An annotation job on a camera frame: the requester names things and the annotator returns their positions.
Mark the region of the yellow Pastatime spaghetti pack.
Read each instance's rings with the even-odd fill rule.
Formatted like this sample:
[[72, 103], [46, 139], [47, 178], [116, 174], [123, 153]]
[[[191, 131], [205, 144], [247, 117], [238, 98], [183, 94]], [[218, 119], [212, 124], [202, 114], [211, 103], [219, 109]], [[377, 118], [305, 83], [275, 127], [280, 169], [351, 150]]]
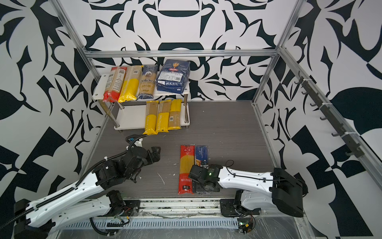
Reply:
[[149, 101], [146, 103], [145, 131], [144, 135], [156, 135], [156, 123], [158, 115], [158, 101]]
[[161, 101], [158, 107], [156, 133], [168, 132], [168, 123], [170, 117], [171, 101]]

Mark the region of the yellow spaghetti pack small barcode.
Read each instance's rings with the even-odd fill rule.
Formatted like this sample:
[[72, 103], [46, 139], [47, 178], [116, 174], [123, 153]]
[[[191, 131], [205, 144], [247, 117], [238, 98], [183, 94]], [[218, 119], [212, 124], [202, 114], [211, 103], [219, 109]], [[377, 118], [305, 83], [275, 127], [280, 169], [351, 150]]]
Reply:
[[181, 129], [181, 105], [182, 100], [172, 100], [169, 114], [168, 130]]

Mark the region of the dark blue clear spaghetti pack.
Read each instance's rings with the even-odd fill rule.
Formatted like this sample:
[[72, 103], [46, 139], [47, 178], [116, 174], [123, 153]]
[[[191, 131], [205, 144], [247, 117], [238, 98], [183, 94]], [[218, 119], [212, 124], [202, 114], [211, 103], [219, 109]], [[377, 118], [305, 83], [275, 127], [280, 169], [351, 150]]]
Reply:
[[153, 99], [158, 69], [158, 65], [143, 66], [138, 99]]

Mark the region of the dark blue Barilla pasta box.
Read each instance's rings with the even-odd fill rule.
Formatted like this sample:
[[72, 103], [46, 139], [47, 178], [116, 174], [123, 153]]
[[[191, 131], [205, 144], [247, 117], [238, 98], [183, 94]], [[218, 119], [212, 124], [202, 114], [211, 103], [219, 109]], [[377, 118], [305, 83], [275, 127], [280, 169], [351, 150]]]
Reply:
[[157, 90], [183, 94], [189, 81], [190, 72], [190, 61], [166, 60], [156, 79]]

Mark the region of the red spaghetti pack white label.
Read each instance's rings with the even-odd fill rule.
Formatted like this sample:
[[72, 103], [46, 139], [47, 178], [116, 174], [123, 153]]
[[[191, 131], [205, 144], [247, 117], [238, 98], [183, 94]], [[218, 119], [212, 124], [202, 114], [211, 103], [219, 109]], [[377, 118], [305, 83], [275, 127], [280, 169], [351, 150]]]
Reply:
[[127, 67], [112, 67], [105, 86], [103, 102], [117, 102], [126, 76]]

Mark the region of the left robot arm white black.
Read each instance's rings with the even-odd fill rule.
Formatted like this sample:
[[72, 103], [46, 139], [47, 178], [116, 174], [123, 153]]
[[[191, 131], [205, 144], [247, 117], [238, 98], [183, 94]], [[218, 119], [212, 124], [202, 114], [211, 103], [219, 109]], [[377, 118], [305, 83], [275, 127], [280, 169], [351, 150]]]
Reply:
[[146, 150], [133, 146], [125, 152], [105, 157], [80, 179], [41, 199], [22, 199], [15, 203], [14, 237], [45, 239], [51, 233], [83, 219], [117, 216], [126, 206], [113, 186], [126, 180], [136, 182], [144, 166], [160, 160], [161, 148]]

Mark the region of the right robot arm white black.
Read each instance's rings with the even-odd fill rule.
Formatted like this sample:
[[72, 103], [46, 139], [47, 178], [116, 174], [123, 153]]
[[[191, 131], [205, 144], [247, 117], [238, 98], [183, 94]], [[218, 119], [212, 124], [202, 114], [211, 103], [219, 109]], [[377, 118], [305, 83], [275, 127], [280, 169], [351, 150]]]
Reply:
[[207, 167], [194, 165], [189, 179], [205, 192], [236, 189], [233, 200], [221, 201], [221, 214], [225, 217], [257, 215], [268, 208], [276, 208], [288, 216], [303, 217], [303, 197], [307, 194], [307, 186], [284, 169], [256, 173], [217, 164]]

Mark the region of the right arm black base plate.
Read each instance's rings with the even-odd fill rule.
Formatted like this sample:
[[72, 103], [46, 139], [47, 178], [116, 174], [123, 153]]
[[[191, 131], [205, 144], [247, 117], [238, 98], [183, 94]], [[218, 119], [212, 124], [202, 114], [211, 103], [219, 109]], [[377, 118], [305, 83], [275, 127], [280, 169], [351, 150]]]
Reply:
[[224, 217], [244, 217], [248, 215], [260, 215], [261, 208], [248, 210], [241, 206], [236, 199], [220, 199], [220, 211]]

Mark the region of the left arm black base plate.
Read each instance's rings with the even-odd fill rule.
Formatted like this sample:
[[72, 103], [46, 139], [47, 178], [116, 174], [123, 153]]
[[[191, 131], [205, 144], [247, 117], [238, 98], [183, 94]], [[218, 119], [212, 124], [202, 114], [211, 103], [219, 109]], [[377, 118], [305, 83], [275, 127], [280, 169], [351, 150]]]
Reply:
[[118, 215], [120, 217], [130, 217], [140, 212], [140, 200], [124, 200], [124, 205], [121, 209], [118, 209]]

